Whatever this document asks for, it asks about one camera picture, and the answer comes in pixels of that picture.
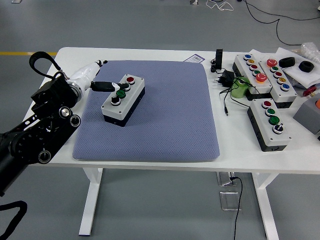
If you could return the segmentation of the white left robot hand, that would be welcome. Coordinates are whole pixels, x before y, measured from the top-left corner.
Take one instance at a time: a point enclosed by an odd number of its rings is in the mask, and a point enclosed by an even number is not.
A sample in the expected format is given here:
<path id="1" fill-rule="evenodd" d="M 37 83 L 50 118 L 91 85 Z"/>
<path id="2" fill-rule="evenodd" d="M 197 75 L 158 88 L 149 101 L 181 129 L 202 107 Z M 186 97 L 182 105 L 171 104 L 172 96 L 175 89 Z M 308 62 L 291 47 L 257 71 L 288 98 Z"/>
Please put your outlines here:
<path id="1" fill-rule="evenodd" d="M 128 91 L 131 89 L 128 83 L 114 83 L 106 81 L 94 81 L 101 67 L 107 60 L 97 60 L 77 70 L 67 83 L 78 97 L 82 96 L 88 88 L 95 92 L 115 92 L 118 90 Z"/>

